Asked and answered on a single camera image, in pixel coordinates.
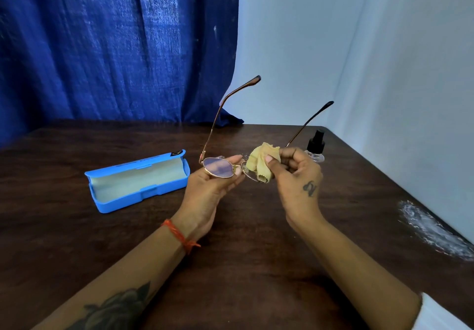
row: red thread bracelet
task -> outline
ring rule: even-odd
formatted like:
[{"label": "red thread bracelet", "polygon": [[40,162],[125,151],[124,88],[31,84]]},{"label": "red thread bracelet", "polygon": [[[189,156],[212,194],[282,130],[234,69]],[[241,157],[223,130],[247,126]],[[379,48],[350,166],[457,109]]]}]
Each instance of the red thread bracelet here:
[{"label": "red thread bracelet", "polygon": [[201,245],[199,245],[195,241],[187,241],[186,238],[184,237],[184,235],[181,233],[181,231],[179,231],[175,227],[175,225],[171,222],[171,220],[166,219],[163,222],[163,224],[161,224],[161,226],[163,226],[163,225],[167,226],[169,228],[169,230],[171,230],[173,235],[180,241],[180,243],[182,244],[182,247],[186,251],[187,255],[189,255],[191,253],[191,249],[193,249],[193,247],[198,247],[198,248],[201,247]]}]

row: eyeglass frame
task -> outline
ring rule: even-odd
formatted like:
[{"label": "eyeglass frame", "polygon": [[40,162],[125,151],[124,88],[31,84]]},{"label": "eyeglass frame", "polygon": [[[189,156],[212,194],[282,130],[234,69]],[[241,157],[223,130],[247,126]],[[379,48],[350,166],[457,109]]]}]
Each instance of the eyeglass frame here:
[{"label": "eyeglass frame", "polygon": [[[237,93],[238,91],[246,88],[246,87],[250,87],[252,85],[255,85],[257,84],[259,81],[262,80],[262,77],[261,76],[256,76],[255,78],[251,79],[250,81],[248,81],[247,83],[241,85],[240,87],[238,87],[237,89],[233,90],[232,92],[230,92],[228,95],[226,95],[226,97],[222,100],[222,103],[220,104],[219,106],[219,109],[217,110],[217,114],[216,114],[216,118],[214,118],[214,122],[212,124],[212,127],[210,129],[210,133],[209,133],[209,136],[207,138],[207,141],[205,142],[204,144],[204,148],[202,149],[202,152],[199,156],[199,164],[202,165],[204,167],[204,160],[205,159],[225,159],[223,156],[216,156],[216,157],[209,157],[209,158],[204,158],[205,157],[205,154],[206,154],[206,146],[207,144],[209,143],[209,140],[210,140],[210,137],[212,135],[212,131],[214,130],[214,127],[216,125],[216,122],[217,122],[217,118],[219,117],[219,114],[220,114],[220,111],[222,110],[222,107],[224,106],[224,103],[226,102],[226,100],[231,96],[231,95],[234,95],[235,93]],[[327,108],[329,108],[331,105],[334,104],[334,101],[328,101],[319,111],[316,112],[316,114],[314,114],[311,118],[309,118],[305,124],[303,124],[303,126],[296,132],[296,134],[293,136],[293,138],[290,139],[290,141],[288,142],[288,144],[286,145],[286,147],[288,147],[291,142],[293,142],[293,140],[300,134],[300,132],[304,129],[304,127],[310,122],[312,121],[318,114],[320,114],[322,111],[326,110]],[[246,174],[245,170],[243,169],[242,165],[244,165],[246,163],[245,162],[242,162],[241,164],[232,164],[232,171],[233,173],[235,174],[235,171],[237,168],[241,168],[243,173]],[[208,172],[211,176],[214,176],[216,178],[224,178],[222,176],[216,176],[214,174],[212,174],[210,171],[208,171],[205,167],[204,167],[205,171]]]}]

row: wooden table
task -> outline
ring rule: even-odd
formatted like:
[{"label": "wooden table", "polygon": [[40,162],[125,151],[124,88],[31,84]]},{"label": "wooden table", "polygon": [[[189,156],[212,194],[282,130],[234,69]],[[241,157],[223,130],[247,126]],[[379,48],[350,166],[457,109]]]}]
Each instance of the wooden table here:
[{"label": "wooden table", "polygon": [[[308,127],[295,140],[305,147]],[[217,129],[208,155],[285,145],[291,126]],[[61,121],[0,151],[2,329],[27,329],[152,233],[178,190],[100,214],[84,172],[186,149],[191,170],[209,126]],[[474,264],[437,253],[400,222],[413,200],[329,131],[320,204],[327,219],[415,291],[474,327]],[[185,259],[143,329],[363,329],[365,325],[287,225],[275,183],[250,180],[224,198],[203,247]]]}]

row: person's right hand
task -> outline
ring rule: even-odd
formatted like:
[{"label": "person's right hand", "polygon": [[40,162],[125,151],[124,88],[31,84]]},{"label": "person's right hand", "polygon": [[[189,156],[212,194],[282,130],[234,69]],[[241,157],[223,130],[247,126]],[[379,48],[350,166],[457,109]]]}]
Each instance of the person's right hand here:
[{"label": "person's right hand", "polygon": [[281,164],[267,155],[288,224],[300,235],[306,225],[324,221],[317,196],[323,179],[321,167],[299,148],[280,148]]}]

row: hand tattoo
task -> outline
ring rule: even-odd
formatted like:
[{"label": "hand tattoo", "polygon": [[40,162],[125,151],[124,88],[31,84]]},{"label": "hand tattoo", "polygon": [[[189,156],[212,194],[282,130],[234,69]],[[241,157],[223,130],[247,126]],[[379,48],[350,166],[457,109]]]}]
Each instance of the hand tattoo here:
[{"label": "hand tattoo", "polygon": [[313,196],[314,191],[316,190],[317,186],[313,184],[314,182],[310,180],[307,184],[303,186],[303,190],[308,192],[308,196]]},{"label": "hand tattoo", "polygon": [[108,298],[101,306],[85,305],[88,314],[66,330],[133,329],[146,306],[150,282],[138,289],[128,289]]}]

